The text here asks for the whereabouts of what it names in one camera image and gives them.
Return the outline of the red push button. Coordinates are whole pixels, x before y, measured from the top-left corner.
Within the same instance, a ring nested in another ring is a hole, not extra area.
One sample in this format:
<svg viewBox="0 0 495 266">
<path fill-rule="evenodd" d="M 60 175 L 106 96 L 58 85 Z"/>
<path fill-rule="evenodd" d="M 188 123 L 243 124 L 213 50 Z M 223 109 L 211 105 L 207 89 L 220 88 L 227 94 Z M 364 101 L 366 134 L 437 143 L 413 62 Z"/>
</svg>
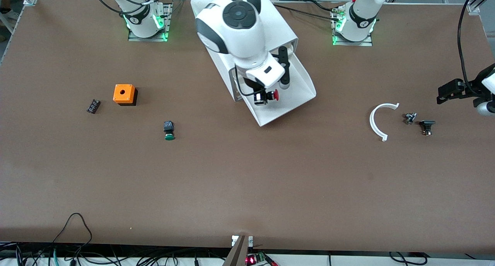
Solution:
<svg viewBox="0 0 495 266">
<path fill-rule="evenodd" d="M 278 90 L 275 89 L 275 90 L 272 90 L 271 92 L 272 92 L 271 97 L 262 97 L 261 95 L 253 95 L 253 102 L 255 100 L 268 100 L 268 101 L 276 100 L 276 101 L 278 101 L 279 100 Z"/>
</svg>

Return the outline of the white drawer cabinet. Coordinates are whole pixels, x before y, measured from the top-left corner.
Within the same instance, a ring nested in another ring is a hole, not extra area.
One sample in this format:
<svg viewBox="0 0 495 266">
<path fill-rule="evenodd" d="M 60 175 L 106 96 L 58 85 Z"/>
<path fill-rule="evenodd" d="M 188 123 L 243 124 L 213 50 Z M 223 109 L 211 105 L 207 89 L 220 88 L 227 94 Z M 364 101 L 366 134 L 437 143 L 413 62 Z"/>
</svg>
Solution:
<svg viewBox="0 0 495 266">
<path fill-rule="evenodd" d="M 191 0 L 196 32 L 207 48 L 235 101 L 253 89 L 244 78 L 266 90 L 279 83 L 285 70 L 278 49 L 288 54 L 298 38 L 270 0 Z"/>
</svg>

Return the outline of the white curved plastic arc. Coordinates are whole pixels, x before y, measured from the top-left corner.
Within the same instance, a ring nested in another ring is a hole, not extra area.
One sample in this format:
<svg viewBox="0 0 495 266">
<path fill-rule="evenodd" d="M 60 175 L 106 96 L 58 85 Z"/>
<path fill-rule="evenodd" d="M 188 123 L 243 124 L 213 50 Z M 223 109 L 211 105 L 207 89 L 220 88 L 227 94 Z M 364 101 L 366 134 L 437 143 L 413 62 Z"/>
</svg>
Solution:
<svg viewBox="0 0 495 266">
<path fill-rule="evenodd" d="M 376 121 L 375 121 L 375 114 L 377 112 L 378 109 L 384 109 L 384 108 L 387 108 L 387 109 L 392 109 L 392 110 L 396 110 L 398 107 L 400 106 L 400 103 L 396 103 L 396 104 L 392 104 L 392 103 L 383 103 L 383 104 L 379 104 L 378 106 L 376 106 L 370 113 L 370 116 L 369 116 L 369 124 L 370 124 L 370 127 L 371 129 L 373 130 L 373 132 L 379 136 L 381 138 L 381 140 L 383 142 L 387 141 L 388 139 L 388 135 L 385 134 L 384 132 L 382 132 L 378 126 L 376 125 Z"/>
</svg>

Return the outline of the orange box with hole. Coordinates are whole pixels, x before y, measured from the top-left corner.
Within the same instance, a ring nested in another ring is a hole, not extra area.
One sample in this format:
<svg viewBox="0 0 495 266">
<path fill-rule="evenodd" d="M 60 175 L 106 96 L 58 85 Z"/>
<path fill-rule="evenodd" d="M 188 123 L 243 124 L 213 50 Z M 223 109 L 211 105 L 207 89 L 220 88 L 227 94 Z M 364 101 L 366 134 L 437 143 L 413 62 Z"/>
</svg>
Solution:
<svg viewBox="0 0 495 266">
<path fill-rule="evenodd" d="M 119 106 L 136 106 L 138 89 L 132 84 L 116 84 L 113 92 L 113 102 Z"/>
</svg>

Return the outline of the circuit board with red light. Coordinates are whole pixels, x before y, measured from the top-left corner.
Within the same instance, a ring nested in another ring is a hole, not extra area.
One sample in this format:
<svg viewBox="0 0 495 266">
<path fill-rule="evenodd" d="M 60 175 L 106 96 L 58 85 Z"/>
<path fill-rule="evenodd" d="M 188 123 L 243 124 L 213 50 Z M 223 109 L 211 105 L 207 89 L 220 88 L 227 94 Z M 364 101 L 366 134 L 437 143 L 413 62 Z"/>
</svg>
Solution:
<svg viewBox="0 0 495 266">
<path fill-rule="evenodd" d="M 246 266 L 279 266 L 274 259 L 264 252 L 247 255 L 245 259 Z"/>
</svg>

